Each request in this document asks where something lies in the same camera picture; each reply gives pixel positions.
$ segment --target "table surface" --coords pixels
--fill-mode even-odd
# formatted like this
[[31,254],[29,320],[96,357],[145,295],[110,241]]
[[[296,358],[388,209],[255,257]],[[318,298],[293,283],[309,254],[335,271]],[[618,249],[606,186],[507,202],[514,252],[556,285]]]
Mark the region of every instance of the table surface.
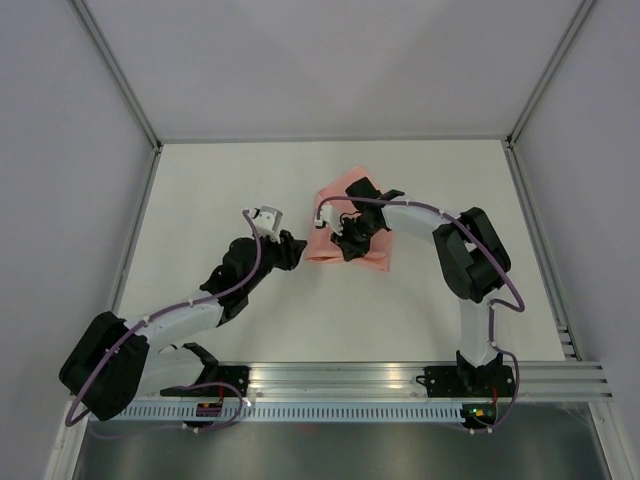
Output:
[[[464,211],[483,208],[512,260],[527,309],[497,310],[497,340],[520,360],[564,360],[509,169],[497,140],[166,145],[119,309],[153,311],[187,297],[250,232],[244,208],[284,212],[308,238],[317,192],[355,165],[383,190]],[[503,288],[501,297],[510,299]],[[391,270],[302,261],[274,270],[230,323],[190,337],[221,361],[447,361],[460,341],[458,299],[435,248],[398,233]]]

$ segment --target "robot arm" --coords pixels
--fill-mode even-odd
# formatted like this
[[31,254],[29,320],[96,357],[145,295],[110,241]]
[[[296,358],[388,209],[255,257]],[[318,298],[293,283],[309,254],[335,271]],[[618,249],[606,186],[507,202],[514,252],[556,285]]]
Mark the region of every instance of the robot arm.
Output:
[[137,395],[158,391],[181,395],[170,387],[217,380],[216,358],[195,343],[179,345],[180,339],[231,321],[248,305],[249,293],[274,268],[293,270],[307,245],[280,230],[282,213],[275,209],[253,209],[249,217],[258,238],[234,240],[222,263],[184,302],[151,316],[121,319],[104,312],[93,319],[59,374],[60,381],[76,395],[105,352],[140,321],[147,323],[114,352],[82,399],[100,420],[120,413]]
[[[367,178],[347,188],[359,216],[341,218],[325,204],[316,227],[330,226],[331,240],[340,247],[345,261],[366,255],[370,239],[382,229],[402,231],[432,243],[437,250],[444,280],[460,302],[462,338],[456,352],[458,376],[469,392],[480,390],[502,367],[502,355],[489,339],[488,304],[503,280],[487,258],[469,243],[460,230],[442,213],[416,206],[403,192],[385,194],[376,190]],[[359,199],[382,200],[367,203]],[[479,208],[453,214],[489,250],[506,272],[511,261],[487,215]]]

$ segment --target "white arm segment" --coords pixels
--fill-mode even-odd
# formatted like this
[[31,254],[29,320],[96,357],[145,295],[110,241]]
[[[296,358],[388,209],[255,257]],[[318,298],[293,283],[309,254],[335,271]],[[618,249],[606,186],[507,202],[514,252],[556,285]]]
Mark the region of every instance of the white arm segment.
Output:
[[[411,199],[403,196],[394,198],[393,201],[408,202]],[[440,225],[449,223],[440,215],[419,207],[387,205],[382,208],[382,214],[391,230],[410,233],[432,245],[433,231]],[[480,367],[496,358],[497,352],[489,344],[489,307],[486,301],[478,304],[460,299],[460,333],[460,354],[471,365]]]
[[[211,294],[197,290],[192,300],[208,297]],[[163,315],[140,331],[149,342],[149,354],[136,396],[158,392],[176,385],[193,385],[203,365],[191,351],[181,348],[181,339],[215,328],[222,318],[223,308],[217,301],[183,307]],[[125,326],[133,327],[143,317],[128,319]]]

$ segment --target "perforated metal strip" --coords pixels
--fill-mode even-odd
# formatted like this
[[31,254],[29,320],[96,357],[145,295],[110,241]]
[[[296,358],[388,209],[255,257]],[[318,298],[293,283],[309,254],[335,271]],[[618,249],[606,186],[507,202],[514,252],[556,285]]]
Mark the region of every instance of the perforated metal strip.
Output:
[[[225,401],[220,415],[198,415],[193,401],[135,401],[113,420],[219,421],[231,418],[237,402]],[[443,403],[255,403],[240,419],[253,422],[457,423],[462,404]]]

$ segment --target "gray wall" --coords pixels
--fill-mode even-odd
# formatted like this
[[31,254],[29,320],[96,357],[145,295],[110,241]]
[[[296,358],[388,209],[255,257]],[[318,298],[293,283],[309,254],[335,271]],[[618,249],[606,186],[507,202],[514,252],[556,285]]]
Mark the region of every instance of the gray wall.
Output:
[[640,455],[640,2],[599,2],[519,142],[584,355]]
[[162,140],[506,134],[578,0],[88,0]]
[[36,479],[151,150],[64,0],[2,2],[0,65],[0,478]]

